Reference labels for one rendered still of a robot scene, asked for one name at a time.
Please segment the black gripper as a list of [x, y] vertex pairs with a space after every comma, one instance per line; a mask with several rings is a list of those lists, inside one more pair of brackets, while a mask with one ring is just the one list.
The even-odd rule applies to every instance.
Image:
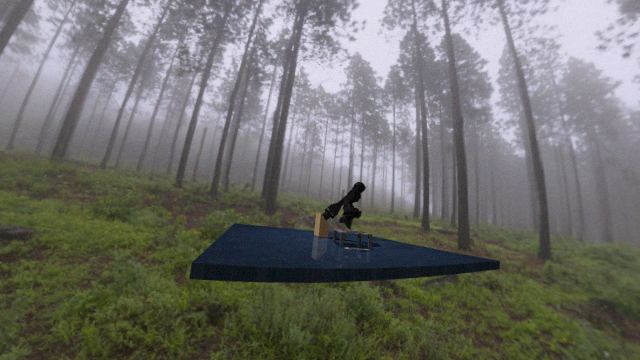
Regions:
[[348, 228], [351, 228], [352, 221], [355, 218], [354, 212], [358, 214], [359, 209], [354, 208], [352, 204], [347, 203], [347, 204], [344, 204], [343, 210], [344, 210], [344, 213], [343, 213], [344, 217], [340, 218], [339, 223], [344, 223]]

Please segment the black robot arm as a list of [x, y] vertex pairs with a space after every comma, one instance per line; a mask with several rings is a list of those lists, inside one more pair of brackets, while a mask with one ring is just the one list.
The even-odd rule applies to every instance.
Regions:
[[[341, 206], [343, 206], [344, 204], [352, 204], [355, 202], [359, 202], [359, 199], [361, 199], [361, 193], [363, 193], [366, 189], [366, 186], [362, 183], [362, 182], [357, 182], [354, 187], [352, 187], [352, 190], [350, 192], [347, 193], [347, 195], [341, 199], [338, 203], [334, 203], [331, 204], [329, 207], [327, 207], [325, 209], [326, 212], [324, 212], [322, 214], [322, 216], [325, 218], [325, 220], [327, 221], [330, 217], [333, 219], [335, 216], [338, 215]], [[329, 208], [329, 209], [328, 209]], [[330, 212], [332, 213], [330, 213]], [[356, 214], [356, 212], [354, 212], [354, 216], [355, 218], [359, 219], [362, 215], [362, 212], [359, 211], [358, 214]]]

